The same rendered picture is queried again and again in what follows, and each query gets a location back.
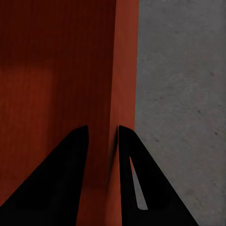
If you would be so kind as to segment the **storage box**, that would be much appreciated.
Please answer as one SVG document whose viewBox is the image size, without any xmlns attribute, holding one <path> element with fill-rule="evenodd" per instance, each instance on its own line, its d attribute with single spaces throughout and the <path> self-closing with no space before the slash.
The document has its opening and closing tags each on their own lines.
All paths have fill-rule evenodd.
<svg viewBox="0 0 226 226">
<path fill-rule="evenodd" d="M 139 0 L 0 0 L 0 206 L 87 125 L 75 226 L 122 226 L 118 133 L 135 132 L 138 16 Z"/>
</svg>

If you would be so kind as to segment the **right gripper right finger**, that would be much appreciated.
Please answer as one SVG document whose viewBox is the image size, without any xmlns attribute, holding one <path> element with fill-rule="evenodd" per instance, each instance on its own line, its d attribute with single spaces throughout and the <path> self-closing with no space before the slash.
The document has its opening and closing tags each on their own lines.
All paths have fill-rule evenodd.
<svg viewBox="0 0 226 226">
<path fill-rule="evenodd" d="M 199 226 L 136 132 L 119 126 L 122 226 Z M 148 210 L 137 207 L 130 158 Z"/>
</svg>

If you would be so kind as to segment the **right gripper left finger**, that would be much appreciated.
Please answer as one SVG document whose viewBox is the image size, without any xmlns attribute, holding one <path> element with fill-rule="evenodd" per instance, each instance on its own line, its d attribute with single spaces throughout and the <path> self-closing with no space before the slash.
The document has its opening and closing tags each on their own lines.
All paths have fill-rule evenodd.
<svg viewBox="0 0 226 226">
<path fill-rule="evenodd" d="M 72 130 L 0 206 L 0 226 L 75 226 L 88 147 L 88 126 Z"/>
</svg>

